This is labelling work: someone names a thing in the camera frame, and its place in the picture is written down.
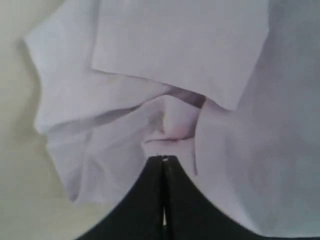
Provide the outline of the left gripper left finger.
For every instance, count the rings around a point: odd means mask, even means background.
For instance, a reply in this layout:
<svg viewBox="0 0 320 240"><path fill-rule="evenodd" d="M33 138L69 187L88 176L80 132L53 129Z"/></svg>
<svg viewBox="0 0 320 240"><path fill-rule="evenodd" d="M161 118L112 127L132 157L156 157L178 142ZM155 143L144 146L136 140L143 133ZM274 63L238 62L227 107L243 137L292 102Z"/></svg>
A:
<svg viewBox="0 0 320 240"><path fill-rule="evenodd" d="M150 157L125 197L79 240L161 240L163 158Z"/></svg>

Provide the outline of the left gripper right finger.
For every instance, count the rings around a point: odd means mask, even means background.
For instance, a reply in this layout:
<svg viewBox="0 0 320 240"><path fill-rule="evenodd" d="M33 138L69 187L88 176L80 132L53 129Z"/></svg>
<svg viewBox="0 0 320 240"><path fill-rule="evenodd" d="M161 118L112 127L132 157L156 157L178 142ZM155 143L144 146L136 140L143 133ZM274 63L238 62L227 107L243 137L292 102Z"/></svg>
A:
<svg viewBox="0 0 320 240"><path fill-rule="evenodd" d="M251 240L253 234L218 210L187 176L177 157L162 161L165 240Z"/></svg>

